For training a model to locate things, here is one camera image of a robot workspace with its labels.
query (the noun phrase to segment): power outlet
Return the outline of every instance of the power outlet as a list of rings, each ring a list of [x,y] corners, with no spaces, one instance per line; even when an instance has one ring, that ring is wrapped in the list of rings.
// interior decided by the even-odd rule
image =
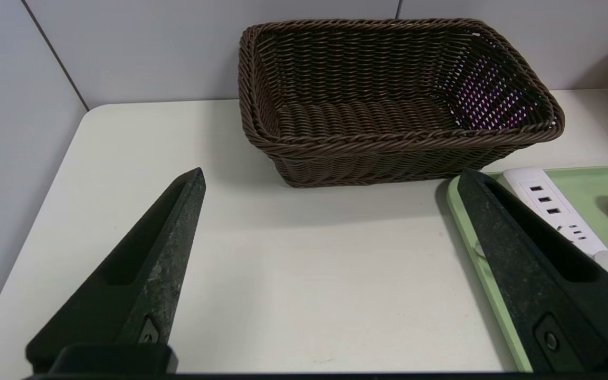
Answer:
[[[499,182],[589,257],[608,250],[540,168],[504,171]]]

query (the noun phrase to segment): wicker basket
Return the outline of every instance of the wicker basket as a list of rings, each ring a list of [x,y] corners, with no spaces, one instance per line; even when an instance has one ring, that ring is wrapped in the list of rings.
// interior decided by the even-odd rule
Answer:
[[[247,28],[243,130],[294,187],[446,178],[564,130],[516,50],[468,19]]]

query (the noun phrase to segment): green tray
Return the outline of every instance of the green tray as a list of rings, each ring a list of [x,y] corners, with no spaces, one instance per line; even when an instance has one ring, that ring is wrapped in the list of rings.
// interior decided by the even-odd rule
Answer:
[[[546,170],[546,173],[608,248],[608,166]],[[499,178],[500,173],[489,174],[489,176],[496,179]],[[459,197],[458,184],[459,178],[456,177],[447,188],[449,209],[452,211],[468,255],[480,277],[482,287],[492,305],[517,368],[520,371],[530,372],[531,364],[513,327],[489,264],[475,252],[478,237],[466,214],[466,209],[463,207],[461,197]]]

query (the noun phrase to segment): white table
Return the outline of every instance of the white table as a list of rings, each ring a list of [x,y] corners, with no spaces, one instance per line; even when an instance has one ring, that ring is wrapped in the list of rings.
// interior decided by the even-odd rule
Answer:
[[[560,139],[487,170],[608,165],[608,90],[554,91]],[[88,113],[0,296],[0,379],[180,173],[207,193],[169,341],[179,371],[502,371],[504,339],[449,216],[446,182],[294,189],[238,102]]]

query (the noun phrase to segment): basket rim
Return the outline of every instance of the basket rim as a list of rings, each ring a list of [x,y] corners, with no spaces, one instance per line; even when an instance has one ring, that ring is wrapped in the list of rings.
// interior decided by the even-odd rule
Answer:
[[[299,32],[306,29],[340,27],[350,29],[372,29],[379,26],[381,31],[422,30],[442,28],[462,23],[479,29],[487,38],[502,46],[507,54],[521,69],[519,74],[529,80],[534,89],[544,97],[542,103],[547,107],[548,117],[543,122],[525,125],[520,128],[498,130],[432,129],[402,133],[376,133],[365,135],[337,135],[328,137],[279,137],[261,128],[256,107],[257,100],[253,91],[251,73],[253,58],[257,55],[255,43],[263,32]],[[471,18],[427,18],[416,20],[369,20],[369,19],[306,19],[280,22],[267,22],[250,26],[241,36],[239,52],[239,97],[243,129],[251,144],[267,154],[275,156],[338,156],[347,154],[388,153],[413,151],[417,149],[464,149],[490,145],[525,145],[556,139],[564,132],[564,112],[547,87],[538,79],[520,53],[497,31],[482,20]]]

